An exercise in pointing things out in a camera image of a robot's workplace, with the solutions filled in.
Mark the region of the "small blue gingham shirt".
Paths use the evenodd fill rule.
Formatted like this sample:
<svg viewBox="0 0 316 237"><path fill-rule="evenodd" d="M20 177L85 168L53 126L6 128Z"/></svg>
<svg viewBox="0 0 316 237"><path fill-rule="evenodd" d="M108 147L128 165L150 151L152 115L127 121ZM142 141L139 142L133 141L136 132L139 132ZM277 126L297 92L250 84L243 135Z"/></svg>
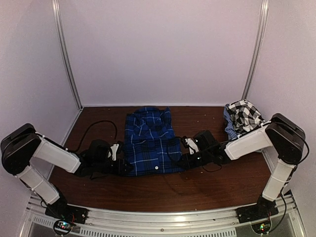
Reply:
<svg viewBox="0 0 316 237"><path fill-rule="evenodd" d="M237 139L239 134L235 131L233 126L233 121L231 119L231 116L228 112L228 104L224 106L223 116L225 120L225 132L228 135L229 140Z"/></svg>

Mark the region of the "blue plaid long sleeve shirt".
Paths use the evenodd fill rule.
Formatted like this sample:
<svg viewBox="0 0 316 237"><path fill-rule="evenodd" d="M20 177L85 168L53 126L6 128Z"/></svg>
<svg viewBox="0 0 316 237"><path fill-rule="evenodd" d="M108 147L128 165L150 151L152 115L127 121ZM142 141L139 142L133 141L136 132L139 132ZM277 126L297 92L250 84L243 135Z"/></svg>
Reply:
<svg viewBox="0 0 316 237"><path fill-rule="evenodd" d="M172 127L169 107L143 107L126 115L124 159L133 165L128 177L183 172L182 152Z"/></svg>

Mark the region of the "black white checked shirt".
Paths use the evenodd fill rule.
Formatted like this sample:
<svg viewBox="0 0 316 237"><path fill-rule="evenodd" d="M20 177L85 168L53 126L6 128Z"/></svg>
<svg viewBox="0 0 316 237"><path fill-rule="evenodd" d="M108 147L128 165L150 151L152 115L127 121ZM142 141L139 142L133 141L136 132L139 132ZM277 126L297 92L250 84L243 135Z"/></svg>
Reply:
<svg viewBox="0 0 316 237"><path fill-rule="evenodd" d="M242 99L226 105L226 110L237 134L246 134L266 121L249 101Z"/></svg>

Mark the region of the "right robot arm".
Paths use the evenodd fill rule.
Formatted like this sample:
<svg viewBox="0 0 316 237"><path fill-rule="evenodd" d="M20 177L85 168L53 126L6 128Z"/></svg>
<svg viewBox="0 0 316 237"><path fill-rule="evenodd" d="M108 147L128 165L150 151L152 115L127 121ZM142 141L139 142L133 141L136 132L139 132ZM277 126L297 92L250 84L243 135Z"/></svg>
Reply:
<svg viewBox="0 0 316 237"><path fill-rule="evenodd" d="M298 165L307 158L308 155L303 153L304 149L309 149L305 138L303 129L277 113L254 130L225 142L218 142L209 130L202 131L193 138L181 138L189 152L183 154L175 164L182 169L192 169L209 163L223 165L247 154L273 148L278 161L253 207L253 214L263 218L272 210L272 203L290 182Z"/></svg>

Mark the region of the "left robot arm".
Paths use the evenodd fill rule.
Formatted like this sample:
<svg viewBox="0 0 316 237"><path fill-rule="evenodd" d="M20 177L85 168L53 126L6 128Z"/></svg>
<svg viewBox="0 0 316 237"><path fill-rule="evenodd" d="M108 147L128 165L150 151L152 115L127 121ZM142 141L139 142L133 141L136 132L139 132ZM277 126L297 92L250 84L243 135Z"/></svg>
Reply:
<svg viewBox="0 0 316 237"><path fill-rule="evenodd" d="M71 208L61 193L31 165L31 159L44 160L64 169L77 177L92 176L94 173L126 176L133 165L118 155L123 143L110 145L97 139L87 150L78 153L55 143L36 132L32 124L26 123L2 139L0 143L3 168L17 177L35 192L60 219L71 215Z"/></svg>

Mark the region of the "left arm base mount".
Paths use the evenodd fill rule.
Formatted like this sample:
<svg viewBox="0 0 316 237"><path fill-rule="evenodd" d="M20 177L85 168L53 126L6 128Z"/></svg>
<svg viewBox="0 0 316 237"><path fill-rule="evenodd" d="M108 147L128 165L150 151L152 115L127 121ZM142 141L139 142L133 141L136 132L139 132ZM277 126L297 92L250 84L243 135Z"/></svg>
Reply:
<svg viewBox="0 0 316 237"><path fill-rule="evenodd" d="M41 199L45 206L45 214L63 221L85 224L88 210L86 208L68 205L64 195L60 192L58 192L58 194L59 198L53 204L49 204L44 199Z"/></svg>

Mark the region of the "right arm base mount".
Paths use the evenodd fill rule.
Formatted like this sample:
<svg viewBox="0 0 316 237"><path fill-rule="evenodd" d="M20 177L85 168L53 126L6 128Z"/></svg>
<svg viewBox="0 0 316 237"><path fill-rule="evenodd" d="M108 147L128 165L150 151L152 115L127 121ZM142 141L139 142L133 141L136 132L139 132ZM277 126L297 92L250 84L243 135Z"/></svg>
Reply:
<svg viewBox="0 0 316 237"><path fill-rule="evenodd" d="M253 222L277 215L279 211L276 198L269 200L263 197L263 193L261 193L255 204L237 208L236 213L239 223Z"/></svg>

